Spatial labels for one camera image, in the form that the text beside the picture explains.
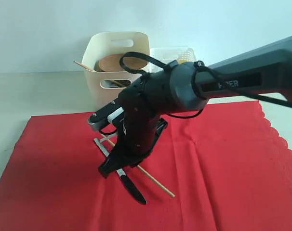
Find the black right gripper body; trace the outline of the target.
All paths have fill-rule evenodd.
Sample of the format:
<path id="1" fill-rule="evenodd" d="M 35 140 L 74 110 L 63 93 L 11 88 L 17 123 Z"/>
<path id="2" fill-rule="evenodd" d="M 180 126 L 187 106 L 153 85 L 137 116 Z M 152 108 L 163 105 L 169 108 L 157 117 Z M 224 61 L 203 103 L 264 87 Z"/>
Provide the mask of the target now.
<path id="1" fill-rule="evenodd" d="M 160 115 L 125 112 L 118 127 L 118 139 L 112 155 L 119 159 L 138 159 L 139 164 L 152 153 L 168 122 Z"/>

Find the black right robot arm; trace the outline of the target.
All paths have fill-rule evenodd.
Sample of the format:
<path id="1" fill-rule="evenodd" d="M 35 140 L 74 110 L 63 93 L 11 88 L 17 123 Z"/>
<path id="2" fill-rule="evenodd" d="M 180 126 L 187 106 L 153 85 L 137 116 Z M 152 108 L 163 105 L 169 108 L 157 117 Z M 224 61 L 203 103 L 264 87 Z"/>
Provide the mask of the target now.
<path id="1" fill-rule="evenodd" d="M 131 69 L 120 60 L 121 67 L 140 77 L 116 99 L 123 120 L 117 125 L 115 147 L 98 168 L 103 177 L 135 167 L 151 154 L 162 115 L 199 115 L 210 99 L 232 96 L 292 108 L 292 36 L 210 66 L 202 61 L 164 64 L 138 52 L 125 57 L 143 59 L 161 71 Z"/>

